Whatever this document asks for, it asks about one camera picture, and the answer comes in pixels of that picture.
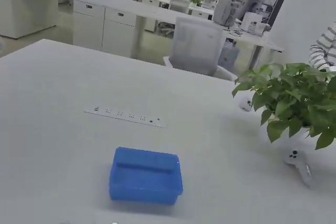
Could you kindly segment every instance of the white game controller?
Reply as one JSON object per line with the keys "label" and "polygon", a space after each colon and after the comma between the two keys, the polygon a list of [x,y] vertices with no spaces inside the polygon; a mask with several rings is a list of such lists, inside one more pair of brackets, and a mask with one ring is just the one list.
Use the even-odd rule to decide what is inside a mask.
{"label": "white game controller", "polygon": [[312,184],[312,177],[310,167],[307,164],[306,155],[302,151],[288,151],[285,153],[284,161],[286,164],[294,165],[298,170],[303,183],[310,187]]}
{"label": "white game controller", "polygon": [[251,111],[251,99],[248,96],[242,97],[239,101],[239,107],[245,111]]}

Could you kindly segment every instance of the printer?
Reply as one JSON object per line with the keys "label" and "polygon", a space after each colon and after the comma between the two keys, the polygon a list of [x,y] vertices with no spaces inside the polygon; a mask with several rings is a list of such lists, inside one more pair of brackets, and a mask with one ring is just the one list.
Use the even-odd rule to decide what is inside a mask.
{"label": "printer", "polygon": [[212,21],[221,26],[233,26],[235,23],[240,3],[232,0],[217,0]]}

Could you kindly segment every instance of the plant pot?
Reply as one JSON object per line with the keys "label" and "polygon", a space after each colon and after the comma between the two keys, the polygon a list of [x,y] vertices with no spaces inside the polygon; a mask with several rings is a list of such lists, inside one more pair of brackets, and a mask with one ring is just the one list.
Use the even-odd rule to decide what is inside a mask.
{"label": "plant pot", "polygon": [[296,133],[294,136],[289,137],[289,128],[285,129],[284,132],[282,133],[281,137],[277,140],[275,140],[273,143],[268,138],[267,135],[267,123],[263,124],[260,127],[259,130],[259,136],[260,139],[271,145],[273,149],[277,150],[287,150],[287,149],[292,149],[292,150],[301,150],[300,148],[301,142],[304,141],[304,139],[307,137],[308,128],[302,127],[298,133]]}

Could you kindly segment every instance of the white wall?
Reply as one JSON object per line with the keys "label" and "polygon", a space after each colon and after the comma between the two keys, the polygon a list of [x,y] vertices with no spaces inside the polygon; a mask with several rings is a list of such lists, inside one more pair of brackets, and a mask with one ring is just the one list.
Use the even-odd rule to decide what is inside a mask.
{"label": "white wall", "polygon": [[286,50],[275,60],[308,62],[310,45],[335,20],[335,0],[285,0],[269,34]]}

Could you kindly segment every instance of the white drawer unit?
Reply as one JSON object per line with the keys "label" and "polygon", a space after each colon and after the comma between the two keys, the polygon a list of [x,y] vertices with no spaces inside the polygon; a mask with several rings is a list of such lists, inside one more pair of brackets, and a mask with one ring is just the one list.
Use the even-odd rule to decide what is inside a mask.
{"label": "white drawer unit", "polygon": [[191,15],[195,16],[195,17],[199,17],[199,18],[205,18],[205,19],[208,19],[208,17],[209,17],[209,14],[204,13],[204,12],[199,12],[197,10],[193,10],[191,12]]}
{"label": "white drawer unit", "polygon": [[82,13],[74,13],[73,44],[101,51],[104,19]]}
{"label": "white drawer unit", "polygon": [[132,56],[136,15],[106,8],[102,51]]}
{"label": "white drawer unit", "polygon": [[135,27],[105,20],[102,51],[131,58]]}
{"label": "white drawer unit", "polygon": [[135,26],[136,15],[106,8],[105,20]]}
{"label": "white drawer unit", "polygon": [[101,51],[105,7],[74,1],[73,11],[73,44]]}
{"label": "white drawer unit", "polygon": [[[160,7],[160,1],[155,1],[155,0],[142,0],[143,3]],[[158,21],[153,19],[153,18],[148,18],[146,20],[146,25],[145,25],[145,30],[146,31],[152,31],[155,32],[155,29],[157,27]]]}
{"label": "white drawer unit", "polygon": [[81,13],[91,17],[101,18],[103,20],[105,16],[105,7],[81,1],[73,2],[73,11],[74,13]]}

